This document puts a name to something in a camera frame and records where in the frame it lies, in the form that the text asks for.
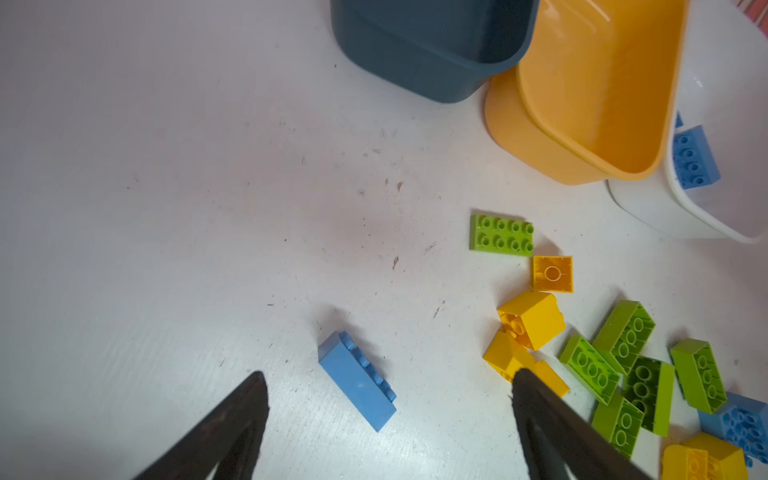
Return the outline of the green lego brick low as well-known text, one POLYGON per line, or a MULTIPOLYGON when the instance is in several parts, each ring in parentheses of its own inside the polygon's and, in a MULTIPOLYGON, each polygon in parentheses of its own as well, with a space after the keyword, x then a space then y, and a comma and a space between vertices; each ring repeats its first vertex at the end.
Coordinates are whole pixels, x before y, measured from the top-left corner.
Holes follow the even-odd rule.
POLYGON ((621 376, 583 336, 569 337, 559 361, 600 404, 610 404, 621 376))

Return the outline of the yellow plastic bin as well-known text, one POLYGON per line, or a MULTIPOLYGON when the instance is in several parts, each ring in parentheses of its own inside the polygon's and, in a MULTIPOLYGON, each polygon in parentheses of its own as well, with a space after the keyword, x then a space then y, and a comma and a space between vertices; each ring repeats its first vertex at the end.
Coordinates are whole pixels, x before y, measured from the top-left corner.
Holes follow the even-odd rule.
POLYGON ((493 140, 565 185, 649 177, 669 147, 689 7, 541 2, 527 53, 490 81, 493 140))

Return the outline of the yellow lego brick mid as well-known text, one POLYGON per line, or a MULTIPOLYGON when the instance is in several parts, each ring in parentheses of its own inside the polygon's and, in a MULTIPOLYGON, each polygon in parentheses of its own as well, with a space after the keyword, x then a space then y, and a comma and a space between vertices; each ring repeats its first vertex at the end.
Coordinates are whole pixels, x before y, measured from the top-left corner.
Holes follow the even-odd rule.
POLYGON ((504 328, 527 349, 538 351, 565 331, 554 294, 525 291, 497 309, 504 328))

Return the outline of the yellow lego brick top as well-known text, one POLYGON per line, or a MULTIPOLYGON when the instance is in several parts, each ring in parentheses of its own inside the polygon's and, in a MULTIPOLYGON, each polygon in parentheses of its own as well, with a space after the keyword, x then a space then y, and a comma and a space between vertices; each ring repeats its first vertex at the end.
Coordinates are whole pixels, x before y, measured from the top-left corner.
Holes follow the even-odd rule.
POLYGON ((573 259, 571 256, 534 256, 532 283, 536 291, 574 292, 573 259))

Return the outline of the green lego brick bottom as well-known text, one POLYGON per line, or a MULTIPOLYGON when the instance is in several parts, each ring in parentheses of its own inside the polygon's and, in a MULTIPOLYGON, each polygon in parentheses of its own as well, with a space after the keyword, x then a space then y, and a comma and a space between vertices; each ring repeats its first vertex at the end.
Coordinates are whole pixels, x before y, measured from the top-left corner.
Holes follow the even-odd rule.
POLYGON ((592 427, 630 459, 641 428, 660 437, 668 436, 674 382, 672 364, 640 356, 621 391, 607 405, 598 405, 592 427))

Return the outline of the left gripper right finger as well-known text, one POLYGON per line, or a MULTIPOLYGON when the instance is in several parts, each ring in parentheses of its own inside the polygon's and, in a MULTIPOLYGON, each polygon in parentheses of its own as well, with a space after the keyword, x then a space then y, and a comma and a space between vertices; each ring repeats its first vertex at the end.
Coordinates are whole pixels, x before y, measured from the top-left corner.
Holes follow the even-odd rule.
POLYGON ((512 381, 512 406, 531 479, 646 479, 531 370, 512 381))

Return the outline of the dark teal plastic bin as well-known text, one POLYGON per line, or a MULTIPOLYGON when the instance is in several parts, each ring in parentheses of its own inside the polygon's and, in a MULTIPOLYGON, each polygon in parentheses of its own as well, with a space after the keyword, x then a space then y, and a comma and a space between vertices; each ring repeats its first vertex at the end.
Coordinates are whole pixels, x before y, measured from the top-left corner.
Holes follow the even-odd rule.
POLYGON ((471 96, 531 44, 535 0, 336 0, 334 37, 368 72, 441 103, 471 96))

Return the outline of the green lego brick centre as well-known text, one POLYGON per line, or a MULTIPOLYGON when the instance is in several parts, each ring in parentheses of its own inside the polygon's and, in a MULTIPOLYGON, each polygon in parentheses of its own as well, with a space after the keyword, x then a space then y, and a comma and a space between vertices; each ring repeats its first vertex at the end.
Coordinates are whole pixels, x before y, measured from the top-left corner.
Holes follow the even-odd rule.
POLYGON ((619 374, 628 375, 656 324, 638 301, 619 301, 603 323, 593 347, 619 374))

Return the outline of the blue lego brick lone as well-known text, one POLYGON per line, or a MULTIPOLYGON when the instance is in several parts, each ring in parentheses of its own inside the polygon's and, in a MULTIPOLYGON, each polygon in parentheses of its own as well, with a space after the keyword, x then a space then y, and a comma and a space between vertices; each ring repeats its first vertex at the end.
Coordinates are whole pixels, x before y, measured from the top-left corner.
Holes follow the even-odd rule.
POLYGON ((337 387, 376 431, 396 413, 397 397, 375 365, 346 331, 335 331, 318 347, 318 361, 337 387))

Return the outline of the yellow lego brick lower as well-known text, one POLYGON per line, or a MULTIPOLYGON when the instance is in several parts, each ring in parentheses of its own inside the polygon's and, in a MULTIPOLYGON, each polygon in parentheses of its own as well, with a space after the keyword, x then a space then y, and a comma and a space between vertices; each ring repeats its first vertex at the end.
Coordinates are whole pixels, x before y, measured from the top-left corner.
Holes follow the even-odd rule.
POLYGON ((567 393, 570 392, 569 386, 546 361, 536 361, 533 365, 532 371, 558 397, 563 398, 567 393))

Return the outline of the green lego brick upright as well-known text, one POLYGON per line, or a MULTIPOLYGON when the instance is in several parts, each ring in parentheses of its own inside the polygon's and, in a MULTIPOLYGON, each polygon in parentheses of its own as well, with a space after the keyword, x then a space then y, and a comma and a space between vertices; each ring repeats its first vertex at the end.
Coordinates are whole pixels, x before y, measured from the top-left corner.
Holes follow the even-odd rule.
POLYGON ((696 410, 715 414, 727 402, 727 395, 710 344, 688 338, 669 353, 686 402, 696 410))

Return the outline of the white plastic bin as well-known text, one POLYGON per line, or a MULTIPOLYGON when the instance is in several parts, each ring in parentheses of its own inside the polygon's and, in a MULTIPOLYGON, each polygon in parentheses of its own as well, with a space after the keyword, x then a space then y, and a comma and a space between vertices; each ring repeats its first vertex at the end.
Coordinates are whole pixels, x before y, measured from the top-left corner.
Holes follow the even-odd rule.
POLYGON ((684 189, 667 156, 641 181, 611 180, 613 200, 669 236, 767 236, 767 39, 730 1, 690 5, 677 110, 683 130, 701 127, 721 178, 684 189))

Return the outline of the yellow lego brick long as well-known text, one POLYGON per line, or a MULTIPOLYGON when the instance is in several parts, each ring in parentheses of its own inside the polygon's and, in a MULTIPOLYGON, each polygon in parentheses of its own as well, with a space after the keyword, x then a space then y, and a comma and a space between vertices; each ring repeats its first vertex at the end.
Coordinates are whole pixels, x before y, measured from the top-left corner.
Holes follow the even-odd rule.
POLYGON ((661 479, 747 480, 745 455, 737 446, 700 433, 664 450, 661 479))

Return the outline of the yellow lego brick small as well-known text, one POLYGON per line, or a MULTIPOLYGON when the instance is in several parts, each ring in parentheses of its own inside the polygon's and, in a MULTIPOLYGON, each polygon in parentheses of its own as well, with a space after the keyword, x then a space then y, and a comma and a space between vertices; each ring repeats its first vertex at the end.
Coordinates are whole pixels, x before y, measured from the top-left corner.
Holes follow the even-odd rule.
POLYGON ((512 382, 521 369, 532 370, 533 355, 506 330, 499 329, 486 349, 483 360, 502 378, 512 382))

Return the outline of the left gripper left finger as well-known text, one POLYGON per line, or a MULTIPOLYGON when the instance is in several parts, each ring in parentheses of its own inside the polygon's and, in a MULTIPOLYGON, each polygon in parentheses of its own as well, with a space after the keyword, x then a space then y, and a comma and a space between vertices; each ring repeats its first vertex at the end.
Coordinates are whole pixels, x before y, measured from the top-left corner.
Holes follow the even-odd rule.
POLYGON ((243 380, 139 479, 250 479, 269 414, 262 372, 243 380))

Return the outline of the green lego plate left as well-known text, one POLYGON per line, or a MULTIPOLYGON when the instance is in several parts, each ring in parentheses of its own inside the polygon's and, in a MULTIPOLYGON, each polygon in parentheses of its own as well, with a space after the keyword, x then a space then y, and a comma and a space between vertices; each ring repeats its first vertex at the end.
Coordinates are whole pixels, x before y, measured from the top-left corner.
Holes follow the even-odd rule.
POLYGON ((469 248, 473 251, 531 257, 534 225, 529 222, 473 214, 469 248))

